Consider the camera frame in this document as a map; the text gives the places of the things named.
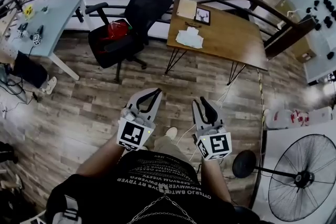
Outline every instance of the white shoe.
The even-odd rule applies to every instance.
[[[18,174],[15,174],[15,177],[16,177],[16,184],[17,186],[19,187],[19,189],[22,189],[22,181],[21,181],[21,178],[19,177]]]
[[[46,94],[51,94],[54,90],[54,87],[57,84],[57,78],[56,77],[52,77],[52,79],[50,79],[48,81],[48,86],[45,89],[42,89],[42,92],[45,92]]]
[[[176,127],[169,128],[165,136],[168,136],[173,141],[177,136],[177,128]]]

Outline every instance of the metal hairpin leg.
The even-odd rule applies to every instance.
[[[169,63],[168,63],[166,72],[164,73],[165,75],[168,74],[169,70],[171,70],[171,69],[173,68],[173,66],[174,66],[174,65],[175,65],[175,64],[182,58],[182,56],[185,55],[185,53],[187,52],[187,51],[184,51],[184,53],[181,54],[181,56],[175,61],[175,63],[173,63],[174,60],[175,60],[175,58],[176,58],[176,55],[178,54],[179,51],[180,51],[180,49],[176,49],[176,48],[173,49],[173,53],[172,53],[172,55],[170,56],[170,60],[169,60]]]
[[[232,66],[231,66],[231,72],[230,72],[230,77],[229,77],[229,83],[227,84],[228,86],[238,77],[238,75],[242,72],[242,70],[246,67],[246,65],[243,65],[243,67],[239,70],[239,72],[237,73],[237,75],[235,75],[238,63],[236,63],[236,67],[235,70],[232,72],[233,70],[233,65],[235,62],[232,62]]]

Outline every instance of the table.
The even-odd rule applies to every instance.
[[[45,6],[48,6],[49,10],[46,14],[40,11]],[[44,0],[43,2],[33,4],[35,11],[33,18],[26,21],[25,17],[22,16],[17,21],[16,29],[12,30],[8,43],[24,54],[29,54],[31,50],[30,55],[48,57],[64,72],[68,73],[75,80],[79,80],[79,76],[54,54],[55,46],[67,22],[78,7],[82,10],[84,22],[92,30],[94,27],[90,17],[84,12],[86,7],[83,0]],[[44,26],[41,44],[35,46],[33,49],[34,43],[29,38],[17,38],[17,28],[25,22],[28,22],[26,30],[30,35],[34,34],[41,25]]]
[[[201,24],[192,19],[177,16],[179,0],[175,0],[169,27],[167,46],[173,48],[165,74],[183,57],[187,51],[197,51],[203,54],[231,60],[232,67],[229,77],[230,85],[242,72],[246,65],[267,71],[267,58],[259,27],[225,11],[197,4],[197,7],[210,11],[210,25]],[[203,48],[196,49],[177,43],[179,30],[187,30],[188,25],[202,26],[197,28],[198,34],[204,38]],[[179,50],[184,50],[174,62]],[[238,64],[243,67],[235,75]]]

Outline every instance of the black t-shirt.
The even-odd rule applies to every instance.
[[[190,223],[189,217],[195,223],[235,223],[234,207],[205,192],[190,164],[150,151],[124,155],[101,179],[70,176],[49,197],[47,223],[65,211],[65,195],[77,201],[83,224],[128,223],[160,197],[134,223]]]

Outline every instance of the electric fan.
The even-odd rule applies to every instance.
[[[295,141],[274,170],[259,167],[256,162],[252,151],[243,151],[233,162],[233,173],[238,178],[249,176],[254,169],[272,173],[269,207],[276,218],[286,222],[298,221],[317,210],[336,181],[336,147],[320,134]]]

